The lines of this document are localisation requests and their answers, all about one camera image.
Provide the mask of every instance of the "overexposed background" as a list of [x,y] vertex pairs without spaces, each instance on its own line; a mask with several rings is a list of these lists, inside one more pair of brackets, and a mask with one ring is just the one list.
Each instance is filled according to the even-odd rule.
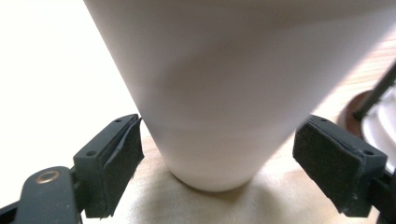
[[[82,0],[0,0],[0,207],[137,113]],[[149,135],[143,128],[142,135]]]

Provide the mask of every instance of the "cup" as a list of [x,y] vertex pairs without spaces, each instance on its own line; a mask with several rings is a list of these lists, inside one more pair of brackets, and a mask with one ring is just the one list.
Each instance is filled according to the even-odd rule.
[[248,182],[394,23],[396,1],[85,0],[170,171]]

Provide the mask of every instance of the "white object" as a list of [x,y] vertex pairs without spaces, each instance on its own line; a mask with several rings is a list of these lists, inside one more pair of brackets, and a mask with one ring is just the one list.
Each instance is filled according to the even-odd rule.
[[364,140],[388,155],[387,169],[396,168],[396,89],[390,88],[361,122]]
[[395,1],[85,0],[172,173],[255,175],[394,22]]

